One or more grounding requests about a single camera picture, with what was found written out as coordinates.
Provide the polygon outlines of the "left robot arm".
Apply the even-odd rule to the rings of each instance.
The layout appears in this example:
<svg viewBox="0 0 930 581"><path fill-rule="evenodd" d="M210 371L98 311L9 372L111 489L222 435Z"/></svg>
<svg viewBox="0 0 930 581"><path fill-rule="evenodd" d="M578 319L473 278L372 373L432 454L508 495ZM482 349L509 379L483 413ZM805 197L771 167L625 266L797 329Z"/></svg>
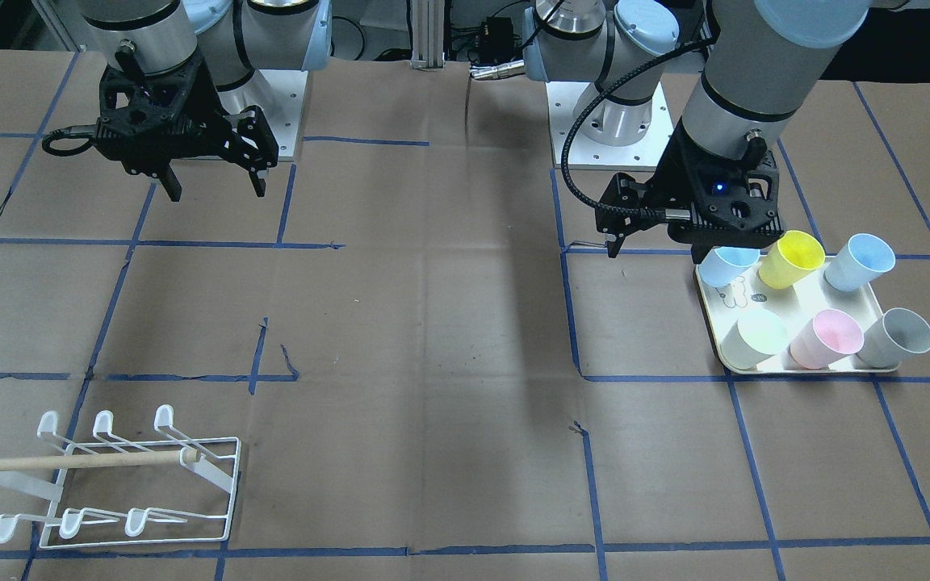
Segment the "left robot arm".
<svg viewBox="0 0 930 581"><path fill-rule="evenodd" d="M610 257L660 225L695 262L716 247L778 242L785 225L771 150L780 133L868 18L930 12L930 1L710 1L707 10L715 32L685 44L657 1L536 1L527 11L527 76L586 86L560 170L594 210ZM599 198L583 194L571 172L576 138L614 147L641 139L665 65L694 51L707 52L704 69L653 176L617 173Z"/></svg>

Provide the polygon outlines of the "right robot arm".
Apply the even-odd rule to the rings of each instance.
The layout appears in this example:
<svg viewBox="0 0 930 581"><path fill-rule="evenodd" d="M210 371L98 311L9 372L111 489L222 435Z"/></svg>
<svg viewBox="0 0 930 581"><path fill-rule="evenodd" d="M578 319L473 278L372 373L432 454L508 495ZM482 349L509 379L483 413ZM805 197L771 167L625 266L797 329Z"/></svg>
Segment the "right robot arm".
<svg viewBox="0 0 930 581"><path fill-rule="evenodd" d="M279 162L277 102L263 71L323 69L329 1L81 1L107 59L99 114L78 132L129 175L183 188L171 162L211 157L246 170L254 193Z"/></svg>

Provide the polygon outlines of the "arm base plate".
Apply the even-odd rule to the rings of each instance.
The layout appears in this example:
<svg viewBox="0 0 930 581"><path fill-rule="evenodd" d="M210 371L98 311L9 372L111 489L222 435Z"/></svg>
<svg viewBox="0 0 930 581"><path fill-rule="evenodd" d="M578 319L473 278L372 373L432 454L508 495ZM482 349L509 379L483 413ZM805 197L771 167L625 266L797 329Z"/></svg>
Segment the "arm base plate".
<svg viewBox="0 0 930 581"><path fill-rule="evenodd" d="M219 99L229 114L240 113L251 104L260 106L279 144L280 161L295 161L299 157L308 85L307 71L256 70L240 84L220 87Z"/></svg>
<svg viewBox="0 0 930 581"><path fill-rule="evenodd" d="M590 82L548 82L546 88L552 161L559 168L565 136L597 92ZM656 169L673 129L661 84L649 102L638 106L606 100L576 133L568 163L573 169L650 172Z"/></svg>

